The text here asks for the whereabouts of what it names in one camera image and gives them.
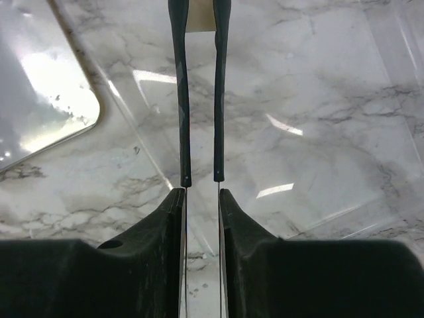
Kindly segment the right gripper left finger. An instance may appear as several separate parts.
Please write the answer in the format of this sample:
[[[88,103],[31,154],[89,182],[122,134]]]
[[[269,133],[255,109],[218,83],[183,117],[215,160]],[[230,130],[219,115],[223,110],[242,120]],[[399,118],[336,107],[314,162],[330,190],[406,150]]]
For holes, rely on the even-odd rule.
[[[1,241],[2,317],[178,317],[185,191],[99,246]]]

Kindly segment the black metal tongs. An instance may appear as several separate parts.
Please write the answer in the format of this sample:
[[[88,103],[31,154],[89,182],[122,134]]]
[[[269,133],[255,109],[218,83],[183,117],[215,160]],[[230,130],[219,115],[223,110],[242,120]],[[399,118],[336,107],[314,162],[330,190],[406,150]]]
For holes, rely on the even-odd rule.
[[[225,129],[224,99],[225,71],[227,61],[227,44],[230,1],[213,1],[213,27],[215,30],[215,88],[214,88],[214,151],[213,179],[217,184],[225,180]],[[190,108],[189,87],[186,64],[186,31],[189,17],[188,1],[168,1],[174,58],[176,66],[176,83],[178,92],[178,115],[180,124],[180,185],[184,189],[191,187],[191,153],[190,153]]]

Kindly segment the pale square chocolate piece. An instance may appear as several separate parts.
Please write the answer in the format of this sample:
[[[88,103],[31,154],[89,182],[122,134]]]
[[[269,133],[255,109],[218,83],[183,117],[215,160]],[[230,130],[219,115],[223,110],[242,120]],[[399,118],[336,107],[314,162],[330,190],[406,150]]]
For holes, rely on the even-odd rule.
[[[186,32],[216,31],[213,0],[189,0]]]

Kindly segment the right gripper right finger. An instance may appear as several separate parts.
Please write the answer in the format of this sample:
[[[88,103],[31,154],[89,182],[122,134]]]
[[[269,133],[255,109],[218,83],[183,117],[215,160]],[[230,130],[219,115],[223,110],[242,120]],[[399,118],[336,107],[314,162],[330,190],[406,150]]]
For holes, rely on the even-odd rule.
[[[219,192],[228,317],[422,317],[423,267],[393,240],[285,240]]]

